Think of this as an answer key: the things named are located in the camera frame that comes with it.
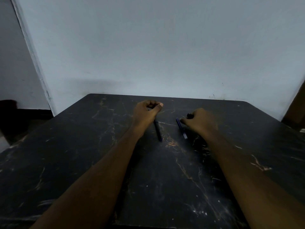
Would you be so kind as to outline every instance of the table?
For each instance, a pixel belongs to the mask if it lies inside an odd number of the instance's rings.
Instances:
[[[203,107],[249,165],[305,204],[305,141],[243,101],[89,94],[0,154],[0,221],[32,222],[93,166],[127,130],[137,102],[164,103],[138,141],[116,205],[113,227],[248,228],[205,141],[175,118]]]

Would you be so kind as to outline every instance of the human hand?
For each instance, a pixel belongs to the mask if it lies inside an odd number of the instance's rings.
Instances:
[[[143,136],[145,130],[154,121],[157,113],[161,111],[162,107],[163,103],[155,100],[144,100],[136,105],[133,114],[132,127],[140,136]]]
[[[192,114],[194,115],[193,119],[182,118],[180,119],[181,123],[187,125],[201,136],[217,130],[217,123],[210,112],[203,108],[197,108]]]

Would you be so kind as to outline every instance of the blue pen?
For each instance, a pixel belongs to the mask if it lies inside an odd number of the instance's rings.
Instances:
[[[181,131],[181,133],[182,133],[183,137],[184,137],[185,139],[187,139],[188,137],[186,136],[186,134],[185,134],[185,132],[184,132],[184,130],[183,130],[183,128],[182,128],[182,126],[181,126],[181,124],[180,124],[179,119],[178,119],[178,118],[176,118],[176,121],[177,121],[178,127],[179,127],[179,129],[180,129],[180,131]]]

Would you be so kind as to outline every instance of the person's left hand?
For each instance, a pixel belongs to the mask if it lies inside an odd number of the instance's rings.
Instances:
[[[139,102],[133,114],[132,127],[142,136],[148,126],[154,121],[157,113],[161,111],[163,103],[155,100]]]

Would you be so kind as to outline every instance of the person's right arm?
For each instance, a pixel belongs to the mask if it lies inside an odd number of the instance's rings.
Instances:
[[[218,132],[209,112],[199,108],[193,114],[193,119],[180,121],[201,135],[216,155],[250,227],[305,228],[305,207],[252,165],[253,157],[231,145]]]

